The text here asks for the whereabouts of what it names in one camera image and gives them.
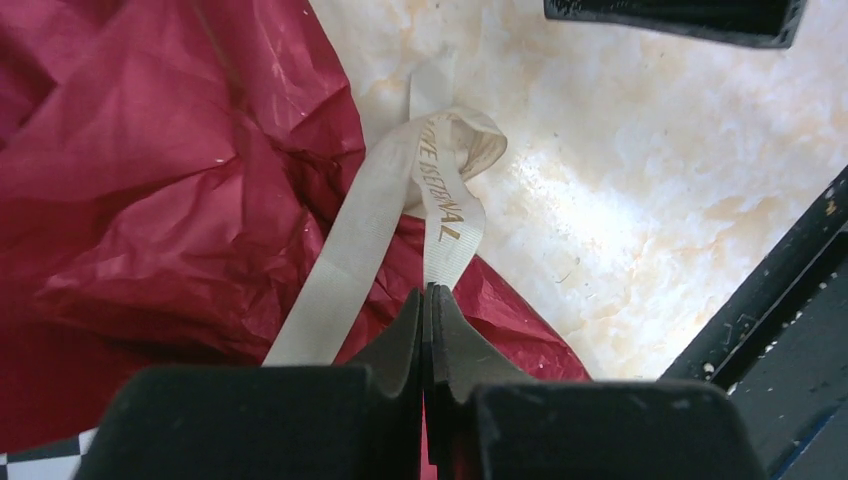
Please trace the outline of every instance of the checkerboard pattern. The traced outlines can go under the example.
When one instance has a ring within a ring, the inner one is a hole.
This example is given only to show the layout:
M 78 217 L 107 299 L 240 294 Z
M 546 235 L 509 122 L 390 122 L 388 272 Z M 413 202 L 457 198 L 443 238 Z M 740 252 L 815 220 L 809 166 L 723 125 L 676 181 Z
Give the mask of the checkerboard pattern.
M 96 430 L 19 453 L 0 454 L 0 480 L 70 480 Z

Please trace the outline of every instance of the dark red paper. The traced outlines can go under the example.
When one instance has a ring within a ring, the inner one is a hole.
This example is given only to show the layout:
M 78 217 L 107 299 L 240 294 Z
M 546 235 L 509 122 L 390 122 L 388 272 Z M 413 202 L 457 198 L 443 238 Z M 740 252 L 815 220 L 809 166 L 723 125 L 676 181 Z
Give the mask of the dark red paper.
M 96 425 L 139 369 L 259 364 L 364 157 L 306 0 L 0 5 L 0 451 Z M 404 217 L 338 361 L 420 287 Z M 482 260 L 469 321 L 546 379 L 579 360 Z

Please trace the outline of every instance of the beige tabletop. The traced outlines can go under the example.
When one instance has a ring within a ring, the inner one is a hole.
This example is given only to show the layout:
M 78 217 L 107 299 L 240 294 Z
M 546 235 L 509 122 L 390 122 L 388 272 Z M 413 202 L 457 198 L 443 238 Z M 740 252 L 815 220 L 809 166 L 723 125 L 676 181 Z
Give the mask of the beige tabletop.
M 848 4 L 758 51 L 548 22 L 541 0 L 312 0 L 369 145 L 410 72 L 458 52 L 456 103 L 506 155 L 471 181 L 480 255 L 598 378 L 660 375 L 848 163 Z

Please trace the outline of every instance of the black object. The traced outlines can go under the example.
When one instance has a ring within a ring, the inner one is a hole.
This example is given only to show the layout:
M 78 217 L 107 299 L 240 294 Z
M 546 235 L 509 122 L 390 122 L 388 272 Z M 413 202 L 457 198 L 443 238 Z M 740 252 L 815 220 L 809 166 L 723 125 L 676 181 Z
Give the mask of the black object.
M 647 28 L 753 48 L 789 48 L 805 0 L 544 0 L 551 20 Z
M 416 479 L 422 392 L 440 479 L 765 478 L 720 390 L 538 382 L 434 285 L 343 366 L 140 374 L 76 478 Z
M 731 391 L 775 478 L 848 478 L 846 205 L 848 168 L 663 375 Z

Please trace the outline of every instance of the black square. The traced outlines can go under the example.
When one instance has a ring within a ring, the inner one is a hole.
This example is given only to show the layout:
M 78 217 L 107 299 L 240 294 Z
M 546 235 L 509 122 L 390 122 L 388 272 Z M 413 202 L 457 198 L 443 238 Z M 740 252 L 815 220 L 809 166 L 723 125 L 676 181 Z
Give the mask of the black square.
M 7 456 L 7 463 L 26 462 L 29 460 L 40 460 L 43 458 L 69 457 L 71 455 L 79 455 L 79 437 L 73 436 L 65 440 L 44 445 L 43 447 L 33 448 L 25 452 L 10 453 Z M 0 480 L 7 480 L 6 477 L 0 476 Z

